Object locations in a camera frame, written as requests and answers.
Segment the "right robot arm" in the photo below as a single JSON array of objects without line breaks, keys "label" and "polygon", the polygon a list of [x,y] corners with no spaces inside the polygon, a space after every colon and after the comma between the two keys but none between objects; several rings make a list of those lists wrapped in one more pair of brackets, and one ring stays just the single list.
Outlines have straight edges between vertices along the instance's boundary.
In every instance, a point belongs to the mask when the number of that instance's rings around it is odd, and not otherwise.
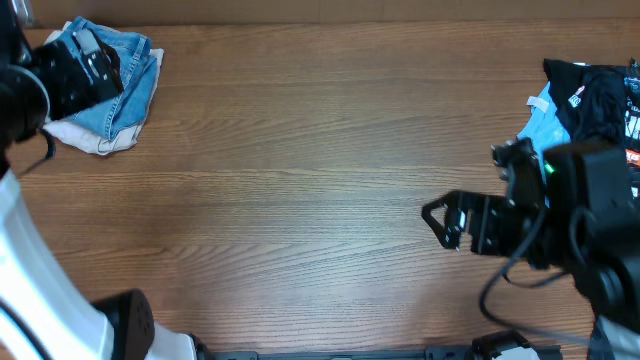
[{"label": "right robot arm", "polygon": [[[639,200],[631,190],[624,151],[603,141],[566,143],[537,154],[530,139],[492,149],[502,171],[502,196],[453,190],[425,204],[422,219],[441,246],[456,249],[462,235],[477,255],[506,258],[478,299],[483,316],[517,333],[580,344],[591,359],[639,356]],[[490,292],[514,265],[556,267],[570,276],[595,316],[589,338],[534,328],[499,317]]]}]

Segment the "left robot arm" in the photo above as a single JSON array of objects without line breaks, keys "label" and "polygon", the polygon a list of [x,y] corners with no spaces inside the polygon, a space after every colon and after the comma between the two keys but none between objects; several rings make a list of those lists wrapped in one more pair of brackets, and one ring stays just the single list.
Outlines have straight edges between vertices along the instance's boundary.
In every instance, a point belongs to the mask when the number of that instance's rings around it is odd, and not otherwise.
[{"label": "left robot arm", "polygon": [[47,125],[122,96],[123,60],[93,29],[33,45],[28,10],[1,4],[1,351],[5,359],[208,359],[190,333],[155,319],[139,288],[87,297],[57,257],[36,217],[11,150],[41,136],[56,152]]}]

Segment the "light blue garment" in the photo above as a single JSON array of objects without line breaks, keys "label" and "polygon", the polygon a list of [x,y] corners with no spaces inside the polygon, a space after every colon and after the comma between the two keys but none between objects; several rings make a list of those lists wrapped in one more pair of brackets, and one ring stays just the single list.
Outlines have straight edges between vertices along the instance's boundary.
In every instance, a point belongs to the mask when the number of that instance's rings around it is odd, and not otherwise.
[{"label": "light blue garment", "polygon": [[537,154],[541,170],[544,170],[543,153],[548,148],[569,143],[569,133],[556,116],[557,107],[549,93],[550,83],[537,96],[530,96],[526,105],[530,108],[531,117],[524,128],[517,134],[517,139],[530,138]]}]

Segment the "black printed t-shirt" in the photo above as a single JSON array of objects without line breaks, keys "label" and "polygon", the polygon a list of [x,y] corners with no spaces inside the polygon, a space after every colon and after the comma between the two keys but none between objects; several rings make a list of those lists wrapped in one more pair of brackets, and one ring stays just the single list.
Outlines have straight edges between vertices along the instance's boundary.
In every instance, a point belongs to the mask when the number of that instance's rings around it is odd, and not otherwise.
[{"label": "black printed t-shirt", "polygon": [[625,150],[632,195],[639,196],[639,62],[588,65],[545,59],[556,116],[573,142],[603,140]]}]

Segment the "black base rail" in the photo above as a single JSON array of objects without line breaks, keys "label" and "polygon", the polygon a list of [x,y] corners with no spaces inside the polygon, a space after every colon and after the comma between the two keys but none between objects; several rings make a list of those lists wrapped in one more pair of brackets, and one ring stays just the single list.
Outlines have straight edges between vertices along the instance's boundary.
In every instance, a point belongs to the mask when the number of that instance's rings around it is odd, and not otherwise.
[{"label": "black base rail", "polygon": [[211,353],[214,360],[464,360],[471,358],[470,345],[432,346],[418,350],[355,352],[306,352],[260,354],[251,351]]}]

